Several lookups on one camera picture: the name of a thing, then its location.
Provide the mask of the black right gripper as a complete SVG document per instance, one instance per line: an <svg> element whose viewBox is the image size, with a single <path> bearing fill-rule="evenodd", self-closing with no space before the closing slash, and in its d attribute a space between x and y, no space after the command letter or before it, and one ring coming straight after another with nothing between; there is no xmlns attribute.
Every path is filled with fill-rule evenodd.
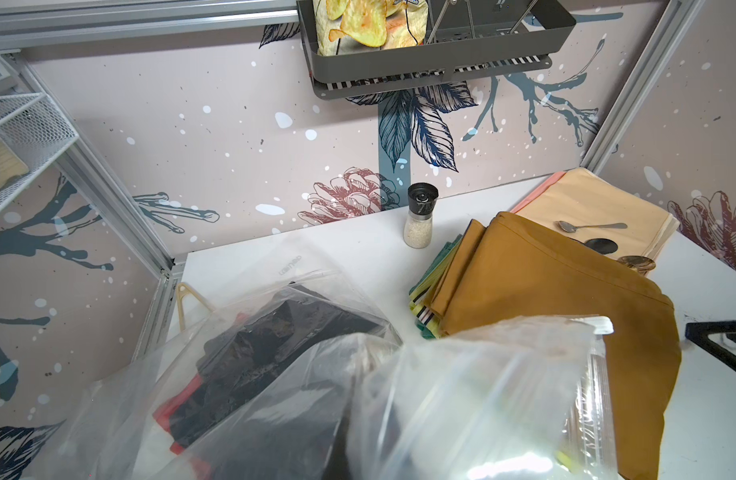
<svg viewBox="0 0 736 480"><path fill-rule="evenodd" d="M692 322L686 338L736 373L736 320Z"/></svg>

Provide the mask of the clear plastic vacuum bag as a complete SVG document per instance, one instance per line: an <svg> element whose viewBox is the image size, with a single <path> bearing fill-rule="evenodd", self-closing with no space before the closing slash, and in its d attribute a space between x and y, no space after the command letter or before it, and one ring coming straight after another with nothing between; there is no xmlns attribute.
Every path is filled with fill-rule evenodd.
<svg viewBox="0 0 736 480"><path fill-rule="evenodd" d="M386 320L296 359L180 456L154 420L203 344L301 284ZM88 387L36 479L614 479L606 317L529 316L406 342L323 252L288 241L185 332Z"/></svg>

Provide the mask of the brown trousers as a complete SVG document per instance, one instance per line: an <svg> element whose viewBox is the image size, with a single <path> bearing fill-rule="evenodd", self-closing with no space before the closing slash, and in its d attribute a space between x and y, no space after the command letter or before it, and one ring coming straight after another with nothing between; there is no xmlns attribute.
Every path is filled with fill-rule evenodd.
<svg viewBox="0 0 736 480"><path fill-rule="evenodd" d="M682 363L673 302L627 266L522 216L473 220L432 302L446 335L519 316L606 316L618 471L655 479Z"/></svg>

